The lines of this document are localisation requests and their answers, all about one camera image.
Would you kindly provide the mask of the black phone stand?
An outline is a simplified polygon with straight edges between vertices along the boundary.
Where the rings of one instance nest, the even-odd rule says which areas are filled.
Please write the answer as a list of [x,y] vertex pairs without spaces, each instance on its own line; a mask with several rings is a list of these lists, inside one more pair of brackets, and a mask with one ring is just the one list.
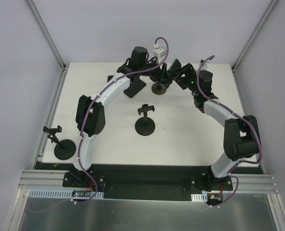
[[69,139],[59,140],[56,133],[62,132],[62,127],[58,125],[56,128],[43,127],[43,132],[48,134],[47,138],[51,140],[51,143],[55,143],[53,153],[59,160],[68,160],[74,156],[76,152],[76,144]]
[[139,135],[149,136],[155,131],[155,122],[147,115],[149,111],[154,112],[155,107],[153,105],[143,104],[138,108],[138,114],[143,114],[143,117],[135,122],[135,130]]

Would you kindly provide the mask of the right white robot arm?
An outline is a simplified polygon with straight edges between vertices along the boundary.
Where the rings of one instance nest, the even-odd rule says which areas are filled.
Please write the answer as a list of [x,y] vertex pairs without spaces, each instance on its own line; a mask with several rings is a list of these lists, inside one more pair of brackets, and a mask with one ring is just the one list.
[[259,153],[261,144],[257,120],[252,115],[237,115],[223,107],[212,92],[213,74],[207,70],[196,71],[191,64],[181,65],[175,59],[168,69],[168,76],[183,90],[189,89],[195,107],[224,128],[224,153],[195,181],[202,190],[216,190],[239,163],[247,162]]

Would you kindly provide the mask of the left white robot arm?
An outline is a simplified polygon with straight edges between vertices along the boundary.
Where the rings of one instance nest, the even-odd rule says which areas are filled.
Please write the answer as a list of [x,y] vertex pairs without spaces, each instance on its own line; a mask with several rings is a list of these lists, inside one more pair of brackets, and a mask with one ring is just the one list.
[[73,162],[75,173],[73,181],[79,187],[86,187],[90,182],[90,175],[85,172],[92,165],[91,149],[98,134],[105,127],[105,110],[108,105],[122,92],[130,98],[145,87],[141,76],[149,77],[153,82],[162,84],[162,74],[166,71],[166,59],[169,48],[154,44],[153,57],[149,57],[148,50],[136,46],[131,56],[122,64],[116,73],[97,93],[91,96],[82,95],[78,101],[76,124],[79,130],[79,144],[77,157]]

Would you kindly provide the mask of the brown disc small stand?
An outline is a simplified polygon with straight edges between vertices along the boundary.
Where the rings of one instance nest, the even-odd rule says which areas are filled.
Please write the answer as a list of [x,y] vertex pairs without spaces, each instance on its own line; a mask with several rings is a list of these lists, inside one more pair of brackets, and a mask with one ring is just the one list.
[[158,83],[154,83],[151,87],[151,90],[156,95],[163,95],[167,91],[167,89],[162,84]]

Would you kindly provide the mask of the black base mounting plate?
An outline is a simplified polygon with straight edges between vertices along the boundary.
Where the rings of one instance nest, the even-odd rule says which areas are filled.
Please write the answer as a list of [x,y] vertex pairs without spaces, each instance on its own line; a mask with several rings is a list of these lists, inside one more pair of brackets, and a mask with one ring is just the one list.
[[215,179],[207,166],[93,164],[86,172],[70,167],[63,187],[88,188],[105,199],[190,201],[202,191],[233,190],[230,177]]

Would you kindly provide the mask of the metal sheet front panel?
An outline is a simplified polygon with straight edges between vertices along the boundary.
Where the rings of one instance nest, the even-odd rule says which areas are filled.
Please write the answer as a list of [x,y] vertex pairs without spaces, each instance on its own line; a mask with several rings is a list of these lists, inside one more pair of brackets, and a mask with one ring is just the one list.
[[29,198],[21,231],[274,231],[265,195],[236,194],[223,205],[168,201]]

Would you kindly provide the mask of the right aluminium frame post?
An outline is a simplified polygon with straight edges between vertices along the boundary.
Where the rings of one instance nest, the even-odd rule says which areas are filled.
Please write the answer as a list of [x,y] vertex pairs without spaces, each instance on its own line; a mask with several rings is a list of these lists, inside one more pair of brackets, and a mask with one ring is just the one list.
[[275,10],[276,6],[280,0],[271,0],[269,1],[266,9],[264,10],[263,14],[261,15],[260,19],[258,20],[256,26],[254,27],[253,31],[251,32],[248,40],[246,41],[244,47],[242,48],[240,54],[238,55],[236,61],[232,65],[232,72],[235,73],[246,55],[248,54],[251,47],[254,45],[255,40],[257,39],[258,35],[260,34],[261,30],[263,29],[264,25],[270,18],[271,14]]

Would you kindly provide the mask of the aluminium frame post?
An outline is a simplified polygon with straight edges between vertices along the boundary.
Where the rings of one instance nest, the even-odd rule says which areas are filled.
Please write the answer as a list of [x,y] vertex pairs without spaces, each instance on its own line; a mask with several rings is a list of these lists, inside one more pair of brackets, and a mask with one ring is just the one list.
[[30,13],[32,15],[32,17],[34,18],[44,40],[46,41],[49,49],[51,50],[54,58],[56,59],[59,67],[62,70],[66,69],[66,63],[64,62],[63,58],[61,57],[57,46],[55,45],[55,42],[53,41],[44,20],[42,19],[42,16],[36,6],[36,4],[34,3],[33,0],[25,0],[25,4],[27,5],[28,9],[30,10]]
[[258,20],[256,26],[254,27],[253,31],[251,32],[248,40],[246,41],[244,47],[242,48],[240,54],[238,55],[236,61],[232,65],[232,72],[235,73],[246,55],[248,54],[251,47],[254,45],[255,40],[257,39],[258,35],[260,34],[261,30],[263,29],[264,25],[270,18],[271,14],[275,10],[276,6],[280,0],[271,0],[269,1],[266,9],[264,10],[263,14],[261,15],[260,19]]

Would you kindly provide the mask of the left aluminium frame post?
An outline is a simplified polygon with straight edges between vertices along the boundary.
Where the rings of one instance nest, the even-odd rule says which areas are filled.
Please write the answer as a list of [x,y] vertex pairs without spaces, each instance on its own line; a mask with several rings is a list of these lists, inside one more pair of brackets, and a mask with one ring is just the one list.
[[27,5],[28,9],[30,10],[30,13],[32,15],[32,17],[34,18],[44,40],[46,41],[49,49],[51,50],[54,58],[56,59],[59,67],[62,70],[66,69],[66,63],[64,62],[63,58],[61,57],[57,46],[55,45],[55,42],[53,41],[44,20],[42,19],[42,16],[36,6],[36,4],[34,3],[33,0],[25,0],[25,4]]

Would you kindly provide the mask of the front aluminium rail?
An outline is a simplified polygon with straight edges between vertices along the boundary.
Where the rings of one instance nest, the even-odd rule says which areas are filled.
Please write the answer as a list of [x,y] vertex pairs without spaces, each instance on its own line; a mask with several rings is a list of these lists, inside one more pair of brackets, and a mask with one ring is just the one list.
[[60,189],[62,188],[65,170],[24,170],[19,188]]

